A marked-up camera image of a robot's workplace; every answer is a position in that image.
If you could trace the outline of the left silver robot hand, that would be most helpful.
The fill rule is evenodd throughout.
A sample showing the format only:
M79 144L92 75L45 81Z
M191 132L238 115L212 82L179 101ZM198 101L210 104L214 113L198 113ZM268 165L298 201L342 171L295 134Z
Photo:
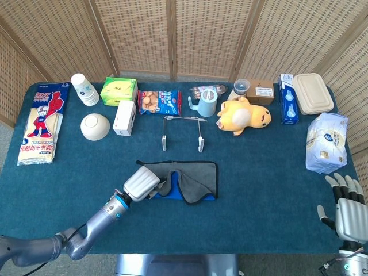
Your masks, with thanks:
M141 166L123 185L123 191L134 202L152 199L157 194L166 196L171 191L167 178L159 178L150 169Z

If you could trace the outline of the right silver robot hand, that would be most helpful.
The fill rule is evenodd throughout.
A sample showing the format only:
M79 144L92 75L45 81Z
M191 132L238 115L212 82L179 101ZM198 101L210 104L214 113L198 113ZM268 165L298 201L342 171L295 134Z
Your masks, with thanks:
M331 186L335 199L335 219L331 220L322 205L317 214L322 223L331 228L344 242L367 243L367 203L362 186L349 175L333 173L324 179Z

